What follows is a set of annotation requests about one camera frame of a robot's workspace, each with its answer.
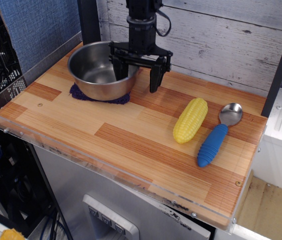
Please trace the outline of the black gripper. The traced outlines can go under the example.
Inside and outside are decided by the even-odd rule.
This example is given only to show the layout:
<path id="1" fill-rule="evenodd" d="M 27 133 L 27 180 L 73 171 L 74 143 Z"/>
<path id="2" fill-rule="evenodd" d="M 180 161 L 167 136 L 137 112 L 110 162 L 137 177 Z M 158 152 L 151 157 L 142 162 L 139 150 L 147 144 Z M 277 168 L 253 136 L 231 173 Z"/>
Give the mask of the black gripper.
<path id="1" fill-rule="evenodd" d="M 173 53 L 156 45 L 156 36 L 163 36 L 157 29 L 157 17 L 136 19 L 127 17 L 129 24 L 128 42 L 109 43 L 109 59 L 115 79 L 123 80 L 129 75 L 129 65 L 151 68 L 149 91 L 155 93 L 161 85 L 164 74 L 171 70 Z M 142 59 L 142 56 L 158 56 L 156 61 Z"/>

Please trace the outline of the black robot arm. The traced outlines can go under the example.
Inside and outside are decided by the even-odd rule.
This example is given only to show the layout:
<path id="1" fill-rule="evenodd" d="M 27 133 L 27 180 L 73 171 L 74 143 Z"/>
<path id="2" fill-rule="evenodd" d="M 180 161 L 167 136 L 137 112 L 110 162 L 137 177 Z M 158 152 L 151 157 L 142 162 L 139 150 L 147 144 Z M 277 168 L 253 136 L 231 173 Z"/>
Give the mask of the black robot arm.
<path id="1" fill-rule="evenodd" d="M 154 93 L 161 85 L 164 74 L 171 70 L 173 53 L 156 45 L 156 36 L 167 36 L 157 28 L 157 15 L 167 20 L 169 17 L 160 11 L 163 6 L 161 0 L 127 0 L 126 7 L 129 15 L 128 42 L 109 43 L 111 61 L 117 80 L 128 76 L 129 66 L 150 69 L 149 91 Z"/>

